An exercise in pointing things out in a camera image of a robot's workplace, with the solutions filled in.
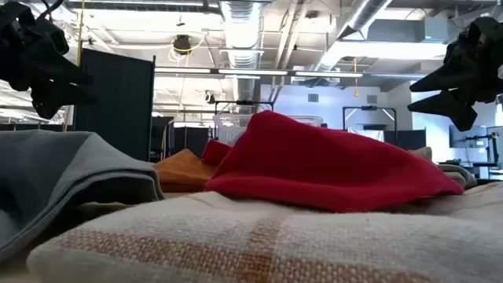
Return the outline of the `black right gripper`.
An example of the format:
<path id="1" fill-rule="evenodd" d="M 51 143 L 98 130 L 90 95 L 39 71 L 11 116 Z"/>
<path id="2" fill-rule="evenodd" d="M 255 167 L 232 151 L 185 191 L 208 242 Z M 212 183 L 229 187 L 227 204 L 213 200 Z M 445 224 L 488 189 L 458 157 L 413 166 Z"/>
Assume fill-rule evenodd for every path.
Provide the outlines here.
<path id="1" fill-rule="evenodd" d="M 447 46 L 446 64 L 412 83 L 409 89 L 442 90 L 408 105 L 411 112 L 445 116 L 459 131 L 470 130 L 477 117 L 470 104 L 492 102 L 502 93 L 502 23 L 493 17 L 473 20 Z M 457 99 L 458 90 L 467 102 Z"/>

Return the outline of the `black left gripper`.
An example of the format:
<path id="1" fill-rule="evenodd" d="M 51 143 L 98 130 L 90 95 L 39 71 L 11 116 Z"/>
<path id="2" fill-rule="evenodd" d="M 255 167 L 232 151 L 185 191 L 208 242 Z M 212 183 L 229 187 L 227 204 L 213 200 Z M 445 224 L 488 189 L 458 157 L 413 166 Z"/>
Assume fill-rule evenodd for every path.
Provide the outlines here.
<path id="1" fill-rule="evenodd" d="M 94 80 L 68 61 L 64 32 L 46 14 L 39 17 L 20 2 L 1 5 L 1 79 L 18 91 L 27 90 L 37 79 L 89 85 Z M 52 119 L 65 105 L 88 105 L 97 97 L 73 84 L 41 85 L 31 88 L 32 105 L 43 119 Z"/>

